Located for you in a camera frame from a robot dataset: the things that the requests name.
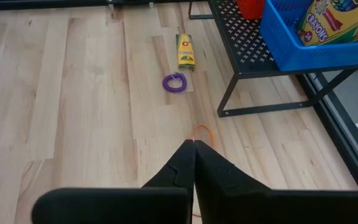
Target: purple hair tie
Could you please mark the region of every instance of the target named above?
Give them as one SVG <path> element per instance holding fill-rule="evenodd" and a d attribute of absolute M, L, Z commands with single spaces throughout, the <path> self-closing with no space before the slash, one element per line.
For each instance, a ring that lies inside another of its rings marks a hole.
<path fill-rule="evenodd" d="M 173 79 L 177 79 L 179 78 L 182 82 L 182 85 L 181 87 L 178 87 L 178 88 L 172 88 L 168 85 L 168 82 L 170 80 L 173 80 Z M 162 86 L 164 87 L 165 90 L 167 90 L 168 92 L 171 92 L 171 93 L 179 93 L 183 90 L 186 90 L 186 87 L 187 87 L 187 81 L 186 81 L 186 77 L 183 73 L 178 73 L 178 72 L 175 72 L 174 74 L 171 74 L 171 75 L 167 75 L 163 80 L 162 80 Z"/>

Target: blue bin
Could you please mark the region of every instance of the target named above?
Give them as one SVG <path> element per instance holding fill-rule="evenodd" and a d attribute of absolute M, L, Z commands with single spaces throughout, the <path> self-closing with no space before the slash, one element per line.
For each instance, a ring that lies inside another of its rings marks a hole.
<path fill-rule="evenodd" d="M 313 0 L 266 0 L 260 33 L 281 71 L 358 64 L 358 43 L 304 46 L 298 21 Z"/>

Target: orange hair tie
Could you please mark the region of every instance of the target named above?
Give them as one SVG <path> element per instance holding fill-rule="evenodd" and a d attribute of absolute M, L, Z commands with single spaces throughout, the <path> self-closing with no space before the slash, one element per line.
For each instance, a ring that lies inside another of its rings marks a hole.
<path fill-rule="evenodd" d="M 205 130 L 207 130 L 208 134 L 209 134 L 209 138 L 212 142 L 212 148 L 215 148 L 215 138 L 214 138 L 214 134 L 212 133 L 212 131 L 205 125 L 203 124 L 197 124 L 197 126 L 194 128 L 193 132 L 191 133 L 191 135 L 189 135 L 188 139 L 192 139 L 194 140 L 194 135 L 196 134 L 197 130 L 199 128 L 203 128 Z"/>

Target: red object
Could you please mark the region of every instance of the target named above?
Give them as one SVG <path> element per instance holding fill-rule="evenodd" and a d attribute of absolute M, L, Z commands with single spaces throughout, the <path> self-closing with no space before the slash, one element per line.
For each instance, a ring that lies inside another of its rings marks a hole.
<path fill-rule="evenodd" d="M 265 0 L 236 0 L 244 19 L 260 19 L 265 7 Z"/>

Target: black metal table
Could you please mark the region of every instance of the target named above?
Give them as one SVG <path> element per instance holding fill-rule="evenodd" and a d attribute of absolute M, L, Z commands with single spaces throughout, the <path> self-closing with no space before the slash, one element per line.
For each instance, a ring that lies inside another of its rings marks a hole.
<path fill-rule="evenodd" d="M 190 19 L 215 19 L 234 70 L 234 75 L 218 106 L 219 117 L 314 106 L 336 86 L 358 70 L 358 65 L 352 65 L 281 72 L 273 56 L 270 54 L 263 37 L 259 34 L 260 20 L 244 19 L 235 0 L 208 0 L 208 3 L 212 15 L 192 15 L 192 1 L 190 1 L 188 15 Z M 342 70 L 342 72 L 306 101 L 224 110 L 234 87 L 240 79 L 275 77 L 280 75 L 302 75 L 304 73 L 321 73 L 337 70 Z"/>

